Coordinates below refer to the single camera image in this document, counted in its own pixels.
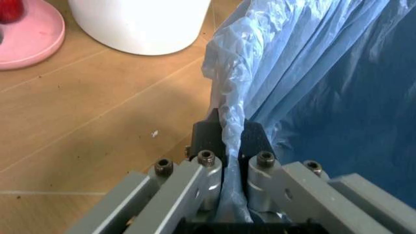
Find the blue plastic bag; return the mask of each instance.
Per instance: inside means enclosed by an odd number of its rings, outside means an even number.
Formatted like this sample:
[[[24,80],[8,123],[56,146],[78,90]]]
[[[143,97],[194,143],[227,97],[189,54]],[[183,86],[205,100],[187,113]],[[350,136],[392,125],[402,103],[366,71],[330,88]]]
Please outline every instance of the blue plastic bag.
[[[245,0],[207,46],[230,164],[221,219],[250,221],[237,155],[244,119],[279,161],[357,172],[416,206],[416,0]]]

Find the pink plate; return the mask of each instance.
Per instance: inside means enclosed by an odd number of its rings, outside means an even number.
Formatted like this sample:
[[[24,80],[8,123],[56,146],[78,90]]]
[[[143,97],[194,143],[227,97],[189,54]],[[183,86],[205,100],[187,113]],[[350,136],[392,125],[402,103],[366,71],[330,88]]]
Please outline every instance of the pink plate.
[[[24,0],[25,15],[15,23],[0,24],[0,70],[33,65],[55,53],[63,43],[65,22],[43,0]]]

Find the white bowl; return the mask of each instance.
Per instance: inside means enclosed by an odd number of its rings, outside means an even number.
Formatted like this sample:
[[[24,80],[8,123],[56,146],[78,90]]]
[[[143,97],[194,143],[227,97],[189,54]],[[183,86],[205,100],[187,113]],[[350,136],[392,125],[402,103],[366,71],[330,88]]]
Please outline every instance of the white bowl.
[[[140,55],[192,44],[211,0],[69,0],[79,26],[97,41]]]

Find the bolt head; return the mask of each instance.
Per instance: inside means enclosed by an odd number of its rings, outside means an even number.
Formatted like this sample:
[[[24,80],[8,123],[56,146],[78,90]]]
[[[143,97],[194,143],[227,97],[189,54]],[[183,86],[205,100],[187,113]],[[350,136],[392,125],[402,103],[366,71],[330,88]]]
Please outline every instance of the bolt head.
[[[310,171],[315,173],[317,176],[321,176],[322,174],[322,166],[317,162],[313,160],[306,160],[303,162],[303,165],[308,168]]]
[[[210,150],[201,150],[197,157],[198,163],[204,167],[212,167],[215,164],[215,154]]]
[[[264,168],[269,168],[272,167],[274,165],[275,162],[275,157],[274,154],[268,151],[260,151],[257,154],[257,165],[264,167]]]
[[[154,172],[158,176],[170,176],[173,173],[173,162],[167,158],[157,161],[154,164]]]

